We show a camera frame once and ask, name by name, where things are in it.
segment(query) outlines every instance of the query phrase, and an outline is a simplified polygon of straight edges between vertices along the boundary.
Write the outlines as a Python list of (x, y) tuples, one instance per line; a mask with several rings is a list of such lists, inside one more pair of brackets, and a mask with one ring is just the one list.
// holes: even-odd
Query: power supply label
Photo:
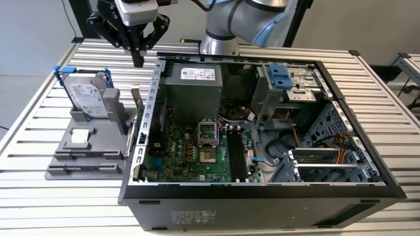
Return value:
[(97, 87), (89, 84), (71, 84), (73, 95), (83, 113), (90, 117), (107, 115)]
[(181, 80), (215, 80), (214, 69), (182, 68)]

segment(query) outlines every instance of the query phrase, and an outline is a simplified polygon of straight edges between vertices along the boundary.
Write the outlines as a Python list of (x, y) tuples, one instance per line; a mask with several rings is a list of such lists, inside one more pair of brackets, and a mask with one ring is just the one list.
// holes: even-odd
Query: motherboard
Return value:
[[(217, 127), (211, 133), (210, 124), (201, 126), (170, 125), (167, 128), (163, 157), (151, 157), (147, 181), (158, 182), (258, 182), (258, 169), (249, 160), (253, 153), (250, 131)], [(202, 144), (203, 137), (215, 136), (217, 144)]]

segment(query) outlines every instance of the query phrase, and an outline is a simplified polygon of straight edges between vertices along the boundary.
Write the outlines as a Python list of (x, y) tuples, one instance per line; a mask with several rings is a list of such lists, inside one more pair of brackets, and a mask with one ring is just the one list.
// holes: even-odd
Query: green circuit board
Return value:
[[(225, 130), (218, 132), (215, 148), (197, 146), (197, 127), (171, 125), (167, 129), (165, 156), (161, 171), (147, 172), (149, 181), (158, 182), (231, 182)], [(243, 162), (246, 152), (253, 148), (250, 132), (241, 132)], [(249, 175), (249, 182), (258, 182), (257, 167)]]

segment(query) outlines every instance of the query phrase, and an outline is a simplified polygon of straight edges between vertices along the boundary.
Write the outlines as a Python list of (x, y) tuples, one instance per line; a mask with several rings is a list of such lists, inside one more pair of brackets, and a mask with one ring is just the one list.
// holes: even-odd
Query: blue plastic clip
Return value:
[(275, 89), (293, 88), (293, 81), (289, 77), (289, 72), (283, 65), (267, 65), (267, 75), (273, 80), (273, 88)]
[(262, 161), (262, 162), (265, 161), (263, 158), (258, 158), (258, 157), (254, 157), (254, 156), (250, 157), (250, 160), (251, 160), (251, 161)]
[(63, 66), (59, 70), (61, 73), (65, 73), (65, 74), (73, 74), (77, 72), (77, 69), (75, 67), (73, 66)]
[(107, 68), (103, 68), (103, 73), (106, 76), (106, 86), (107, 88), (113, 88), (113, 82), (111, 82), (111, 78), (110, 78), (110, 71), (107, 70)]
[(57, 81), (58, 81), (58, 83), (59, 83), (59, 86), (63, 88), (63, 91), (65, 91), (65, 93), (66, 93), (67, 98), (70, 99), (70, 102), (71, 102), (71, 105), (73, 105), (73, 110), (77, 111), (77, 108), (75, 108), (75, 105), (74, 105), (74, 103), (73, 103), (71, 97), (70, 97), (70, 95), (69, 95), (69, 93), (67, 93), (67, 91), (66, 91), (66, 88), (65, 88), (65, 86), (63, 86), (63, 81), (62, 81), (62, 78), (61, 78), (61, 75), (59, 75), (61, 71), (58, 71), (58, 69), (59, 69), (59, 66), (55, 65), (55, 66), (53, 67), (53, 75), (54, 75), (54, 78), (57, 79)]

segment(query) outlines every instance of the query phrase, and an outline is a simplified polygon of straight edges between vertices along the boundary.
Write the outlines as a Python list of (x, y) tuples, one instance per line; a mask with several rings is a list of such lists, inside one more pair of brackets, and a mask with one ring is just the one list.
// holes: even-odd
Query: open computer tower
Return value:
[(143, 230), (339, 228), (405, 198), (319, 61), (159, 53), (134, 127)]

